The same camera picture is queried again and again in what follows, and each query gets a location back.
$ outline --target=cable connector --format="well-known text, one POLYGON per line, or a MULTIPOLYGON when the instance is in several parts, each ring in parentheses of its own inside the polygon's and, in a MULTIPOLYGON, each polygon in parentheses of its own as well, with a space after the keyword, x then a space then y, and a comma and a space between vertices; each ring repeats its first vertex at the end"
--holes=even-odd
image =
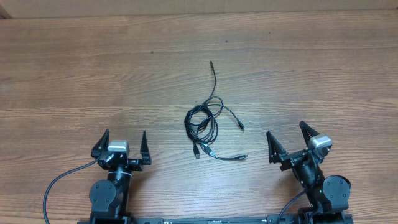
POLYGON ((248 155, 240 155, 240 156, 235 157, 235 159, 237 159, 237 160, 243 160, 243 159, 247 159, 247 158, 248 158, 248 155))
POLYGON ((239 127, 240 127, 242 130, 244 130, 244 126, 243 126, 243 123, 242 123, 241 121, 238 121, 238 125, 239 125, 239 127))
POLYGON ((205 153, 214 157, 215 154, 214 154, 213 150, 211 150, 207 144, 202 144, 202 146, 203 146, 203 150, 205 151, 205 153))
POLYGON ((199 148, 195 143, 193 143, 193 154, 195 155, 196 159, 200 158, 199 148))

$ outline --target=wooden table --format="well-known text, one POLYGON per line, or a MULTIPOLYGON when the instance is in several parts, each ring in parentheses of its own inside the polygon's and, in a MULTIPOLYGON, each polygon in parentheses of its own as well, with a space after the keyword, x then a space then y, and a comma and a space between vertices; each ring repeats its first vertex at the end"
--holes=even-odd
MULTIPOLYGON (((0 223, 44 223, 50 181, 92 160, 106 128, 153 164, 135 173, 136 217, 279 213, 302 189, 268 163, 266 131, 293 152, 299 122, 334 141, 321 165, 353 184, 356 223, 398 222, 398 11, 275 12, 0 21, 0 223), (226 111, 213 149, 244 162, 196 160, 186 112, 213 87, 226 111)), ((91 211, 97 165, 50 192, 51 223, 91 211)), ((290 212, 308 206, 301 198, 290 212)))

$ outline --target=wood grain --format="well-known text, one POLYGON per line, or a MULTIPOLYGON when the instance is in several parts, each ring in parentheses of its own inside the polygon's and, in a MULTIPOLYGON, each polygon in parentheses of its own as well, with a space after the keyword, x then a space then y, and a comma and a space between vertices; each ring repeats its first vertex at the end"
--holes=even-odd
MULTIPOLYGON (((398 11, 273 12, 0 21, 0 223, 43 223, 50 181, 91 161, 106 128, 153 164, 133 175, 137 217, 254 217, 300 191, 267 162, 266 131, 304 147, 304 120, 334 142, 321 165, 353 184, 356 223, 398 222, 398 11), (196 160, 183 118, 211 92, 220 156, 196 160)), ((50 192, 51 223, 88 218, 98 166, 50 192)), ((301 198, 291 212, 307 206, 301 198)))

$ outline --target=wall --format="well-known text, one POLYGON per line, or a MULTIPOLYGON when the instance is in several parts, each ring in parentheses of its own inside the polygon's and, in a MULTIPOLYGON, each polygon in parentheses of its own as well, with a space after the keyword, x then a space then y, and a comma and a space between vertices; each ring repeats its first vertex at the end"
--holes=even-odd
POLYGON ((0 0, 12 18, 395 9, 398 0, 0 0))

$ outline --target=black wire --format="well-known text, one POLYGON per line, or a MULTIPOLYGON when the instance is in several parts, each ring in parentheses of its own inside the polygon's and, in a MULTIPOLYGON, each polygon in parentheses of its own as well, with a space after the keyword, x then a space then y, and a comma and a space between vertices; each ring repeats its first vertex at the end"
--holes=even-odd
POLYGON ((46 206, 46 203, 47 203, 47 196, 49 196, 49 192, 50 192, 51 187, 56 183, 56 181, 58 181, 58 180, 61 179, 62 177, 65 177, 65 176, 68 175, 68 174, 71 174, 71 173, 76 172, 76 171, 78 171, 78 170, 84 169, 84 168, 89 167, 89 166, 93 165, 94 163, 98 162, 98 160, 100 159, 101 156, 102 156, 102 153, 101 153, 101 155, 98 156, 98 158, 96 158, 93 162, 87 163, 86 165, 83 165, 83 166, 78 167, 78 168, 76 168, 76 169, 67 171, 67 172, 65 172, 65 173, 63 173, 63 174, 61 174, 61 175, 59 175, 57 178, 55 178, 55 179, 51 182, 51 184, 49 185, 49 187, 47 187, 47 190, 45 191, 44 198, 43 198, 43 216, 44 216, 44 221, 45 221, 46 224, 50 224, 49 218, 47 217, 47 209, 46 209, 45 206, 46 206))
POLYGON ((279 224, 280 222, 280 218, 282 217, 282 215, 284 214, 284 212, 287 210, 287 208, 293 203, 295 202, 297 199, 299 199, 299 197, 301 197, 303 194, 307 193, 308 189, 304 189, 301 193, 299 193, 298 195, 296 195, 296 197, 294 197, 292 200, 290 200, 285 207, 282 209, 282 211, 280 211, 279 216, 278 216, 278 220, 276 221, 276 224, 279 224))
POLYGON ((236 115, 224 105, 224 101, 218 97, 218 96, 213 96, 215 89, 216 89, 216 72, 214 70, 213 62, 210 61, 210 66, 213 71, 213 76, 214 76, 214 86, 213 86, 213 91, 211 92, 209 98, 205 100, 201 105, 196 105, 192 109, 190 109, 184 119, 184 125, 185 125, 185 130, 187 132, 188 137, 193 141, 194 145, 194 151, 195 151, 195 144, 198 143, 199 146, 202 148, 203 152, 208 154, 211 157, 214 157, 215 159, 221 159, 221 160, 237 160, 237 159, 245 159, 246 156, 238 156, 234 158, 220 158, 216 157, 215 155, 211 155, 208 151, 205 150, 207 145, 213 143, 216 141, 216 138, 218 136, 218 123, 216 120, 216 117, 220 115, 222 112, 223 108, 228 110, 236 119, 236 121, 239 124, 239 127, 241 129, 244 129, 244 126, 242 122, 236 117, 236 115), (219 103, 210 103, 211 100, 218 100, 220 101, 219 103), (219 106, 220 109, 212 113, 209 109, 210 106, 219 106), (207 118, 205 118, 201 123, 191 123, 192 116, 197 114, 198 112, 204 112, 207 115, 207 118), (206 135, 199 137, 199 134, 203 132, 207 126, 210 124, 209 131, 207 132, 206 135))

